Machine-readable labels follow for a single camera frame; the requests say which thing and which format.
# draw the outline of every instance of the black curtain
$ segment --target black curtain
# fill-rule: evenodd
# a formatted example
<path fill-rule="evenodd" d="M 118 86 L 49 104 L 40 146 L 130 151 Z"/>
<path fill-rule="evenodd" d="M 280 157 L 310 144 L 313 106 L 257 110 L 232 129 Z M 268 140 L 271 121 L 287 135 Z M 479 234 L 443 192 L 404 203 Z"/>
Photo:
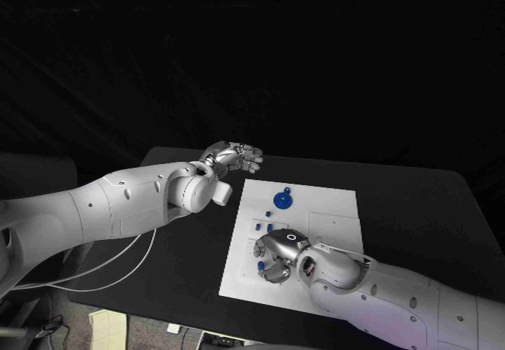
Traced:
<path fill-rule="evenodd" d="M 218 140 L 452 170 L 504 242 L 502 5 L 0 8 L 3 151 L 69 156 L 79 184 Z"/>

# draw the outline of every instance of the black table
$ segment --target black table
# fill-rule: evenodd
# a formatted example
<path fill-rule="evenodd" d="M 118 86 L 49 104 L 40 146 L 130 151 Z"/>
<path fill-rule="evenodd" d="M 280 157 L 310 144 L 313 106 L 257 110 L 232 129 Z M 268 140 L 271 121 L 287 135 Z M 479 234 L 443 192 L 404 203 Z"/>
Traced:
<path fill-rule="evenodd" d="M 143 166 L 198 160 L 202 151 L 156 147 Z M 228 204 L 157 230 L 150 256 L 117 285 L 69 298 L 126 314 L 159 319 L 264 343 L 335 349 L 397 349 L 342 320 L 219 296 L 235 216 L 245 179 L 354 190 L 364 249 L 382 263 L 403 266 L 463 292 L 505 302 L 505 256 L 462 176 L 452 171 L 266 156 L 261 171 L 234 171 Z M 110 284 L 137 265 L 147 233 L 77 289 Z M 131 238 L 97 241 L 82 271 L 123 250 Z"/>

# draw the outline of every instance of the blue object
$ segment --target blue object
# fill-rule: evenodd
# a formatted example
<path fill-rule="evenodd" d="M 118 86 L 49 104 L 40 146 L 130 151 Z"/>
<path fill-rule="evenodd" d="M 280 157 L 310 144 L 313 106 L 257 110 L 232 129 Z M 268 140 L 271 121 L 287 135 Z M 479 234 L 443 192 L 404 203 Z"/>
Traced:
<path fill-rule="evenodd" d="M 274 205 L 280 208 L 280 209 L 287 209 L 289 207 L 292 207 L 293 204 L 293 199 L 290 196 L 290 188 L 287 187 L 284 189 L 284 192 L 280 192 L 276 196 L 274 196 Z"/>

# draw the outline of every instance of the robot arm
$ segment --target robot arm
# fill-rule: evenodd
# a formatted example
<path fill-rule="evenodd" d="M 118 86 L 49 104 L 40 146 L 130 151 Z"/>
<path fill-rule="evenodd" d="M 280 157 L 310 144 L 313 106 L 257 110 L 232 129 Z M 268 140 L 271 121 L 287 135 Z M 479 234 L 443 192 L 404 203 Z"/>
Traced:
<path fill-rule="evenodd" d="M 296 275 L 307 297 L 328 316 L 403 349 L 505 349 L 505 305 L 444 286 L 419 273 L 377 261 L 361 263 L 293 229 L 258 240 L 254 255 L 276 265 L 258 275 L 279 283 Z"/>
<path fill-rule="evenodd" d="M 126 238 L 167 225 L 204 210 L 209 201 L 224 206 L 231 186 L 219 181 L 228 171 L 254 173 L 263 151 L 219 142 L 201 161 L 116 171 L 82 187 L 0 201 L 0 298 L 28 272 L 58 252 L 87 242 Z"/>

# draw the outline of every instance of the white board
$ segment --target white board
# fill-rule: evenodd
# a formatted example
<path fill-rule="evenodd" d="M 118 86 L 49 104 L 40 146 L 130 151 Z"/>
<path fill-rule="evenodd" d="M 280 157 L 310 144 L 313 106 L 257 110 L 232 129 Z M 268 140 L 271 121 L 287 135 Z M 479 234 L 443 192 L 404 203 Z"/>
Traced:
<path fill-rule="evenodd" d="M 274 205 L 274 196 L 286 187 L 293 204 L 283 210 Z M 255 240 L 267 233 L 268 223 L 274 230 L 300 231 L 313 244 L 320 237 L 326 244 L 364 253 L 355 192 L 247 179 L 231 237 L 219 295 L 326 316 L 312 304 L 294 274 L 281 284 L 271 284 L 258 276 L 258 261 L 266 263 L 266 268 L 274 263 L 268 254 L 264 258 L 253 255 Z"/>

